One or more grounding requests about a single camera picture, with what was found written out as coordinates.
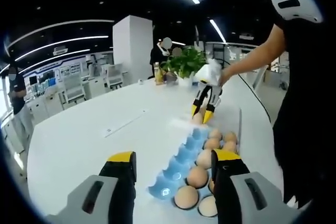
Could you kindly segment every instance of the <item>white headset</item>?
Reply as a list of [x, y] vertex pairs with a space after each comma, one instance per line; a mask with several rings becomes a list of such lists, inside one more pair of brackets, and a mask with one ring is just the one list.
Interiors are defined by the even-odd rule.
[[313, 23], [323, 22], [323, 16], [314, 0], [271, 0], [284, 20], [302, 18]]

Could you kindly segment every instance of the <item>person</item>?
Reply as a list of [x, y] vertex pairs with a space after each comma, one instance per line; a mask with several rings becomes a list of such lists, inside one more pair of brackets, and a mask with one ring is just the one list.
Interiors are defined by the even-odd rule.
[[13, 107], [13, 114], [16, 127], [22, 127], [26, 133], [26, 139], [23, 144], [27, 144], [26, 140], [33, 134], [33, 123], [29, 108], [27, 107], [24, 97], [27, 94], [25, 81], [18, 69], [10, 65], [8, 70], [9, 78], [9, 99]]
[[167, 61], [169, 56], [169, 51], [165, 49], [164, 44], [166, 43], [165, 39], [163, 41], [158, 42], [153, 49], [151, 50], [151, 60], [150, 65], [152, 66], [152, 72], [154, 75], [154, 64], [158, 62], [161, 64], [164, 61]]
[[290, 84], [273, 126], [274, 151], [284, 178], [283, 200], [287, 203], [295, 196], [299, 207], [319, 194], [328, 173], [329, 155], [319, 150], [317, 142], [324, 139], [318, 129], [326, 128], [321, 124], [325, 110], [317, 105], [323, 91], [312, 90], [328, 81], [318, 63], [314, 66], [318, 56], [328, 55], [329, 12], [324, 1], [272, 0], [275, 22], [268, 39], [224, 69], [219, 81], [223, 85], [232, 76], [266, 66], [288, 51]]

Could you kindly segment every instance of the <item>egg carton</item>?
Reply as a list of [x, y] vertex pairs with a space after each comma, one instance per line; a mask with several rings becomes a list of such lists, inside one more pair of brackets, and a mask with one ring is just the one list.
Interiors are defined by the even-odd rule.
[[[239, 153], [240, 135], [242, 130], [241, 109], [233, 109], [230, 107], [229, 110], [231, 111], [230, 115], [226, 114], [226, 120], [222, 122], [224, 124], [226, 123], [226, 127], [224, 127], [225, 130], [221, 132], [223, 136], [228, 132], [234, 132], [236, 134], [238, 140], [237, 150]], [[207, 127], [196, 127], [192, 129], [192, 132], [186, 138], [186, 142], [179, 147], [177, 154], [169, 160], [168, 167], [158, 174], [155, 184], [148, 187], [148, 191], [153, 197], [171, 203], [173, 207], [180, 211], [188, 211], [191, 212], [190, 214], [198, 216], [202, 216], [198, 210], [199, 203], [204, 198], [213, 195], [208, 187], [211, 180], [211, 169], [207, 170], [207, 183], [202, 188], [196, 188], [198, 192], [198, 202], [192, 208], [179, 208], [174, 202], [174, 196], [181, 187], [188, 185], [186, 178], [190, 170], [196, 166], [196, 159], [203, 150], [210, 131], [214, 129], [213, 126], [216, 126], [216, 128], [220, 130], [223, 129], [223, 127], [218, 125], [218, 123], [215, 123], [215, 121], [210, 122], [208, 125], [209, 126]]]

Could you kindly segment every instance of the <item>white table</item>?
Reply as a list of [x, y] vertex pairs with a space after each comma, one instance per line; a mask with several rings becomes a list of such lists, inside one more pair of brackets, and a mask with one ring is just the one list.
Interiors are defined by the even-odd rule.
[[[99, 174], [108, 157], [123, 151], [137, 154], [138, 181], [134, 224], [216, 223], [216, 219], [188, 218], [183, 211], [164, 207], [147, 187], [155, 182], [183, 142], [186, 129], [172, 129], [169, 121], [190, 111], [194, 93], [182, 87], [133, 84], [69, 108], [38, 124], [30, 144], [28, 188], [43, 215], [57, 214], [67, 195], [89, 175]], [[248, 87], [231, 78], [223, 88], [222, 104], [242, 109], [240, 154], [251, 172], [258, 171], [282, 189], [280, 168], [274, 157], [272, 127], [267, 114]], [[140, 119], [104, 138], [102, 131], [140, 110]]]

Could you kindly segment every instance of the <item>black ceiling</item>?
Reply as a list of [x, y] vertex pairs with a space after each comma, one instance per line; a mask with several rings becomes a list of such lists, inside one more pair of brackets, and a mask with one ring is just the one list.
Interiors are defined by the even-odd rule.
[[[216, 20], [224, 37], [230, 42], [260, 44], [272, 26], [269, 0], [3, 0], [5, 8], [2, 35], [5, 44], [44, 26], [72, 20], [105, 19], [118, 22], [128, 15], [153, 20], [154, 40], [170, 37], [175, 41], [191, 43], [195, 25], [208, 41], [221, 41], [209, 23]], [[69, 51], [91, 49], [107, 51], [112, 46], [112, 26], [109, 22], [85, 22], [56, 26], [34, 33], [9, 48], [12, 58], [33, 49], [67, 39], [87, 36], [109, 36], [108, 39], [90, 39], [68, 42]], [[238, 38], [240, 33], [253, 34], [253, 41]], [[39, 50], [25, 57], [20, 67], [51, 57], [54, 47]], [[2, 53], [2, 60], [8, 61]]]

